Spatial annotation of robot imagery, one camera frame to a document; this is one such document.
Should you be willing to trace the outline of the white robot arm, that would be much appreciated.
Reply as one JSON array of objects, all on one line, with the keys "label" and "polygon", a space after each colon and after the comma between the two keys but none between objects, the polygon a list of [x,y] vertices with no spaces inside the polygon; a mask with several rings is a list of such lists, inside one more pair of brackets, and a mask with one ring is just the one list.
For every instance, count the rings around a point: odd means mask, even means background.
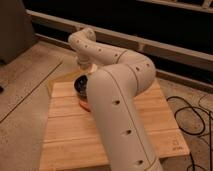
[{"label": "white robot arm", "polygon": [[163,171],[133,102],[152,85],[153,62],[135,51],[98,43],[90,28],[71,34],[68,42],[82,69],[94,60],[102,64],[89,76],[86,94],[111,170]]}]

